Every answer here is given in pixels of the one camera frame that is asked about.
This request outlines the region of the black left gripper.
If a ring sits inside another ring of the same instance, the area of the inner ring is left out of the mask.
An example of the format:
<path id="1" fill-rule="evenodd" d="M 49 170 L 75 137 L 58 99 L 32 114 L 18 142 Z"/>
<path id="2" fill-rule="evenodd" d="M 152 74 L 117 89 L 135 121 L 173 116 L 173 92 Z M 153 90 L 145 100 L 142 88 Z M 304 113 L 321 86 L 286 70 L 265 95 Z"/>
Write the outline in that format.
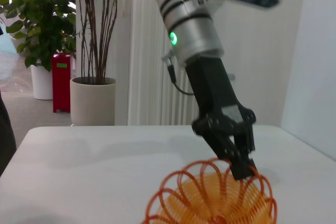
<path id="1" fill-rule="evenodd" d="M 198 57 L 185 68 L 193 89 L 199 116 L 192 123 L 218 159 L 230 162 L 235 180 L 256 175 L 253 124 L 256 117 L 251 109 L 237 99 L 223 62 L 219 58 Z"/>

